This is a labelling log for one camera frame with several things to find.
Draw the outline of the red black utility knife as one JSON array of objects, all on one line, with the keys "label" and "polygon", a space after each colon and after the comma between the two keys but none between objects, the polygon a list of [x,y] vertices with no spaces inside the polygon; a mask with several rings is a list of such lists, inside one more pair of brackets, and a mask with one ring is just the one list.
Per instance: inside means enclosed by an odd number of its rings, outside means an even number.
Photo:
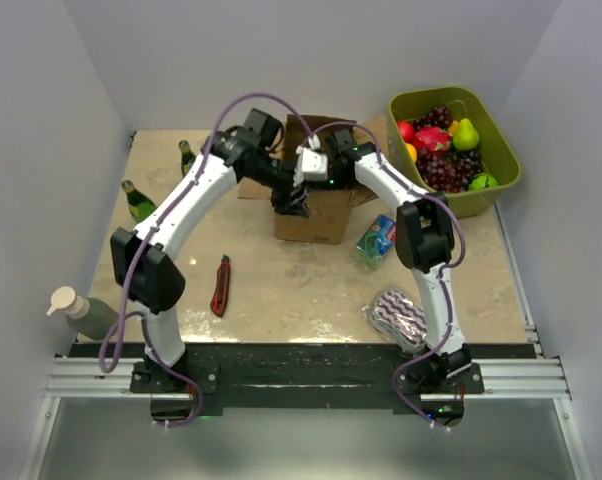
[{"label": "red black utility knife", "polygon": [[214,315],[221,318],[227,309],[231,280],[231,261],[223,255],[216,272],[215,290],[210,302],[210,309]]}]

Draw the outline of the purple white wavy packet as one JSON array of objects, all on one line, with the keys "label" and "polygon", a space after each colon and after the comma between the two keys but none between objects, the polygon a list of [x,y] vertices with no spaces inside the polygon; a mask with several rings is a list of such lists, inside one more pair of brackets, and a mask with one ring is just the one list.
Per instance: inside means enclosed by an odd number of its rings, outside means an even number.
[{"label": "purple white wavy packet", "polygon": [[390,288],[378,293],[366,315],[370,324],[403,352],[417,353],[425,346],[424,312],[403,290]]}]

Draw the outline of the brown cardboard express box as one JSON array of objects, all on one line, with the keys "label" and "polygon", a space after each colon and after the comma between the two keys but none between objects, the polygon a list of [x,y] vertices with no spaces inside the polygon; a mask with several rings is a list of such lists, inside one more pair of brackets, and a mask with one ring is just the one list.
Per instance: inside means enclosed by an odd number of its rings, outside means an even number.
[{"label": "brown cardboard express box", "polygon": [[[344,120],[337,117],[305,115],[308,125],[316,128],[329,121]],[[382,152],[387,156],[388,133],[387,117],[378,115],[363,123],[379,140]],[[288,114],[285,122],[283,147],[296,147],[294,141],[302,140],[305,130],[297,118]],[[355,129],[354,138],[358,143],[372,141],[365,132]],[[238,187],[238,197],[241,199],[265,199],[269,204],[271,192],[253,180],[241,180]],[[281,216],[274,214],[274,236],[279,240],[309,243],[339,244],[342,241],[353,208],[368,203],[377,196],[363,186],[347,190],[313,190],[306,200],[310,212],[309,218],[298,216]]]}]

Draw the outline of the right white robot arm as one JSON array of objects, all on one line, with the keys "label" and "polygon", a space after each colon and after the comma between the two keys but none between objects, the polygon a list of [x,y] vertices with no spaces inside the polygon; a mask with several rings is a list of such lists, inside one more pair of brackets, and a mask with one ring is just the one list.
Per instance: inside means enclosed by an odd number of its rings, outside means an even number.
[{"label": "right white robot arm", "polygon": [[398,369],[424,389],[450,392],[472,363],[451,286],[451,270],[464,259],[466,244],[458,219],[443,194],[430,194],[408,180],[382,154],[377,140],[359,144],[357,125],[338,121],[326,137],[330,153],[345,160],[356,181],[396,210],[395,251],[412,273],[427,328],[424,353]]}]

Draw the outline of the green blue tissue pack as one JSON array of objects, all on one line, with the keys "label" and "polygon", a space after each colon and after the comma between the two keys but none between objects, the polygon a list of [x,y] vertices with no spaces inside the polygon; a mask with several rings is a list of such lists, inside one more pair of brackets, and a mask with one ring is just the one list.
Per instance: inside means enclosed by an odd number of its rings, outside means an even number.
[{"label": "green blue tissue pack", "polygon": [[366,269],[376,270],[395,245],[396,223],[378,215],[355,244],[355,254]]}]

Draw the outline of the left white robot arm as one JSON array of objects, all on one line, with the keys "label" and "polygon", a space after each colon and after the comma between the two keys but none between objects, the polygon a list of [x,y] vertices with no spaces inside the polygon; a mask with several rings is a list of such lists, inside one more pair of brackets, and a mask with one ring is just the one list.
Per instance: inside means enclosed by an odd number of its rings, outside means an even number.
[{"label": "left white robot arm", "polygon": [[188,173],[154,212],[132,230],[116,229],[110,238],[114,277],[121,287],[116,332],[124,334],[127,305],[134,302],[152,378],[166,392],[181,390],[191,378],[176,312],[186,280],[175,260],[204,215],[244,178],[270,189],[276,213],[309,214],[303,175],[271,155],[283,132],[279,120],[258,109],[238,126],[214,128]]}]

